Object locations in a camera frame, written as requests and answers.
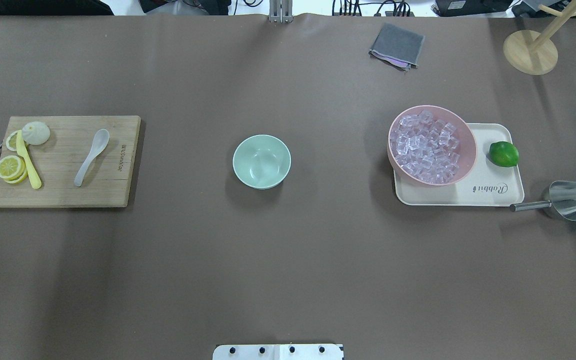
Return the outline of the white plastic spoon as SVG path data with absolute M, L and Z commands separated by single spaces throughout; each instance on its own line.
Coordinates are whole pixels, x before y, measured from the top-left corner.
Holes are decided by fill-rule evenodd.
M 98 157 L 108 145 L 110 141 L 110 132 L 107 129 L 99 129 L 93 136 L 93 141 L 89 152 L 87 153 L 86 159 L 82 162 L 82 165 L 78 169 L 73 184 L 75 187 L 81 187 L 83 180 L 86 176 L 87 171 L 91 163 Z

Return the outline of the mint green bowl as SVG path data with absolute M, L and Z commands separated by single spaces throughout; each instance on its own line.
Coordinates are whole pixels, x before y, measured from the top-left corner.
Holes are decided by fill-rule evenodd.
M 246 186 L 268 190 L 281 184 L 291 170 L 292 156 L 278 137 L 257 134 L 242 141 L 234 150 L 234 174 Z

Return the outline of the pile of clear ice cubes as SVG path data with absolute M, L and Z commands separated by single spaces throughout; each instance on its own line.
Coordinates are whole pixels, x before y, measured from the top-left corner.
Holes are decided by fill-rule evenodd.
M 389 138 L 395 162 L 421 182 L 443 185 L 460 169 L 458 128 L 428 110 L 397 120 Z

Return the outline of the pink bowl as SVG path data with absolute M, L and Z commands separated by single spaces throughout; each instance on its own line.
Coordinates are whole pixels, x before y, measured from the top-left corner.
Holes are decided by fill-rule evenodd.
M 427 182 L 423 182 L 421 180 L 418 180 L 414 177 L 412 177 L 411 175 L 409 175 L 408 173 L 406 173 L 402 167 L 400 167 L 396 160 L 394 159 L 394 154 L 393 152 L 390 150 L 390 145 L 389 145 L 389 135 L 390 135 L 390 131 L 394 128 L 394 123 L 398 120 L 400 120 L 403 116 L 406 115 L 410 115 L 410 114 L 417 114 L 420 111 L 423 110 L 427 110 L 432 112 L 432 114 L 434 114 L 434 116 L 436 117 L 441 117 L 442 119 L 446 120 L 447 122 L 452 123 L 453 125 L 455 125 L 455 127 L 457 127 L 458 129 L 458 135 L 459 135 L 459 139 L 460 139 L 460 146 L 459 146 L 459 150 L 458 150 L 458 154 L 460 155 L 460 158 L 458 160 L 458 166 L 459 166 L 459 170 L 457 171 L 457 174 L 455 175 L 455 178 L 446 183 L 446 184 L 432 184 L 432 183 L 427 183 Z M 443 107 L 439 107 L 438 105 L 416 105 L 413 106 L 409 109 L 404 110 L 401 114 L 399 114 L 398 116 L 395 117 L 395 120 L 393 121 L 393 123 L 391 123 L 388 132 L 387 132 L 387 144 L 386 144 L 386 149 L 387 149 L 387 156 L 389 159 L 389 162 L 391 163 L 391 166 L 393 167 L 393 170 L 400 175 L 400 177 L 402 177 L 404 180 L 409 181 L 410 183 L 414 183 L 416 185 L 419 186 L 424 186 L 424 187 L 443 187 L 443 186 L 448 186 L 448 185 L 453 185 L 457 182 L 459 182 L 460 180 L 462 180 L 464 177 L 466 177 L 470 171 L 473 169 L 473 166 L 477 160 L 477 143 L 474 137 L 473 132 L 471 131 L 470 127 L 465 123 L 465 121 L 458 116 L 457 114 L 455 114 L 455 112 L 452 112 L 448 109 L 445 109 Z

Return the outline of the metal ice scoop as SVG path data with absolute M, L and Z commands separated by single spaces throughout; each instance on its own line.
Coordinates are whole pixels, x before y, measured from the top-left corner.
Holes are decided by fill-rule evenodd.
M 512 203 L 512 212 L 544 210 L 548 216 L 576 222 L 576 181 L 556 180 L 537 202 Z

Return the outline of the grey folded cloth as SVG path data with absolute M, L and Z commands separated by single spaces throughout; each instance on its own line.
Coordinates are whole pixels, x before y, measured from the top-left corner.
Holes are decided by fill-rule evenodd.
M 384 23 L 368 54 L 403 71 L 419 65 L 425 35 Z

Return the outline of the wooden cutting board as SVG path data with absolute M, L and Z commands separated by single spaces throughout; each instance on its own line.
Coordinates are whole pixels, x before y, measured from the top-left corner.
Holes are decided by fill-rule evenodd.
M 128 205 L 138 150 L 141 118 L 137 115 L 12 116 L 5 136 L 33 121 L 45 123 L 50 137 L 28 146 L 42 186 L 28 179 L 18 184 L 0 178 L 0 208 L 124 208 Z M 106 129 L 109 143 L 90 164 L 77 187 L 74 178 L 89 154 L 94 134 Z

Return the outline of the green lime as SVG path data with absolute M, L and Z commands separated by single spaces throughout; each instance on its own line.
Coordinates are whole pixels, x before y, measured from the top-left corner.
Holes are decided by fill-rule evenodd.
M 499 167 L 516 167 L 520 160 L 518 148 L 508 141 L 492 143 L 489 146 L 488 157 L 494 165 Z

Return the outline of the lemon end piece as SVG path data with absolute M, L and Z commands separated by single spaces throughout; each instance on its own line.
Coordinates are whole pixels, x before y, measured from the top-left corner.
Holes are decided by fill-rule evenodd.
M 50 139 L 51 130 L 43 121 L 30 121 L 22 128 L 22 138 L 29 145 L 42 145 Z

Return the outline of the wooden mug tree stand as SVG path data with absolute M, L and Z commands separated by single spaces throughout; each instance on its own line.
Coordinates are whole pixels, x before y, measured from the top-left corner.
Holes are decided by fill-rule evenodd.
M 554 19 L 542 31 L 517 30 L 503 42 L 503 55 L 515 69 L 527 75 L 546 75 L 558 63 L 558 50 L 551 37 L 570 18 L 576 16 L 576 0 L 562 11 L 540 4 L 538 9 L 551 14 Z

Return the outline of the lemon slice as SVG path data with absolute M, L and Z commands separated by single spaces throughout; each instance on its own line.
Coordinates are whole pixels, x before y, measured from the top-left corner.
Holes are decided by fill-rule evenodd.
M 18 152 L 18 136 L 21 134 L 21 130 L 16 130 L 12 132 L 6 139 L 6 148 L 11 152 Z
M 8 155 L 0 159 L 0 178 L 6 182 L 20 178 L 25 170 L 25 161 L 18 155 Z

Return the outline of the aluminium frame post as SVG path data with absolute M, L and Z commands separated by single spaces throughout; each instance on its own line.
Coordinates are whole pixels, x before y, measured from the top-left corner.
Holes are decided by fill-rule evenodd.
M 269 0 L 269 22 L 275 24 L 292 23 L 293 1 L 292 0 Z

